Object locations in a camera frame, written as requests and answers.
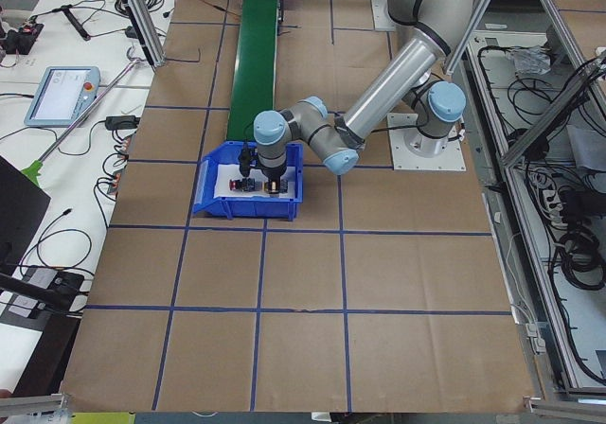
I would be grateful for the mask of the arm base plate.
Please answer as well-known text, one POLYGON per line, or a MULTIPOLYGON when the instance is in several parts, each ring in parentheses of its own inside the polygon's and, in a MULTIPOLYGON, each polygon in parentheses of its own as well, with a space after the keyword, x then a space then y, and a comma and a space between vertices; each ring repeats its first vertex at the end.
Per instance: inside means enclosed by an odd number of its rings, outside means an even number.
POLYGON ((417 118, 413 114, 387 115, 393 169, 464 172, 466 165, 455 125, 446 137, 432 139, 417 130, 417 118))
POLYGON ((375 31, 395 32, 396 25, 388 14, 387 0, 370 0, 375 31))

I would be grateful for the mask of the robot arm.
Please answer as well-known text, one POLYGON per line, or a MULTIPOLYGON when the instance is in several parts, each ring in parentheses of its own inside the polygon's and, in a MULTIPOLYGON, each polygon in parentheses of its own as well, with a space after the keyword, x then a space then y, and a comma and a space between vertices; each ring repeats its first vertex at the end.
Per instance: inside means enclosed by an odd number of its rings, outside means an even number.
POLYGON ((286 171, 286 146, 302 140, 336 175, 352 169, 365 139, 400 100, 420 106, 416 131, 423 139, 447 139, 466 107, 454 83, 429 80, 433 65, 460 44, 472 15, 472 0, 386 0, 389 18, 404 42, 401 50, 360 98, 335 122, 319 97, 282 111, 264 111, 253 122, 256 167, 269 184, 286 171))

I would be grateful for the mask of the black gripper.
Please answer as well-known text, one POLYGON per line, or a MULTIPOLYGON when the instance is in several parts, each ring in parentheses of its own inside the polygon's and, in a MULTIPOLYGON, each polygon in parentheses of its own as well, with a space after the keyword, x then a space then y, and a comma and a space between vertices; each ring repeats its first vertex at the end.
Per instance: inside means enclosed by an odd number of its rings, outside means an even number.
POLYGON ((286 172, 286 163, 283 162, 278 166, 270 167, 267 165, 260 166, 263 175, 268 182, 279 182, 286 172))

